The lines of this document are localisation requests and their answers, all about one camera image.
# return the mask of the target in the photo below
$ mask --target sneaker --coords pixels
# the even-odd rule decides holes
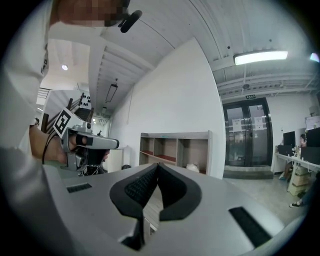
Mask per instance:
[[[289,204],[290,208],[295,208],[295,207],[300,207],[300,206],[303,206],[303,204],[302,204],[302,202],[299,202],[299,201]]]

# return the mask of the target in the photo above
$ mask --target white partition wall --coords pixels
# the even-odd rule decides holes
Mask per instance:
[[[127,145],[123,163],[139,164],[141,133],[212,131],[209,175],[222,179],[225,165],[225,120],[217,85],[195,38],[144,76],[112,116],[110,137]]]

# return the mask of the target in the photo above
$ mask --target computer monitor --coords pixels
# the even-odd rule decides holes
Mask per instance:
[[[320,127],[305,132],[306,146],[320,148]]]
[[[294,131],[283,134],[283,145],[292,146],[292,148],[296,146],[296,133]]]

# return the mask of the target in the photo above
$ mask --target door frame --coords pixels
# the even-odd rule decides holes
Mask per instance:
[[[252,156],[253,156],[253,139],[250,136],[250,133],[253,132],[252,130],[252,123],[249,113],[249,106],[255,106],[255,105],[262,105],[263,107],[263,113],[265,116],[265,123],[266,123],[266,131],[267,131],[267,157],[266,162],[268,166],[271,166],[272,164],[272,155],[273,155],[273,144],[274,144],[274,138],[273,138],[273,130],[272,130],[272,121],[269,111],[269,106],[267,99],[264,98],[257,98],[257,99],[248,99],[248,100],[242,100],[242,101],[236,101],[231,103],[222,104],[223,106],[223,114],[224,114],[224,123],[225,123],[225,161],[224,164],[229,164],[229,152],[230,152],[230,141],[229,141],[229,120],[228,120],[228,114],[227,109],[233,108],[242,108],[243,112],[243,118],[245,123],[245,136],[246,140],[249,138],[248,143],[245,143],[245,161],[244,165],[246,167],[252,166]]]

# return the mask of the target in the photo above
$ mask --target double door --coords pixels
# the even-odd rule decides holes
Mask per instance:
[[[223,105],[228,166],[271,165],[272,124],[265,98]]]

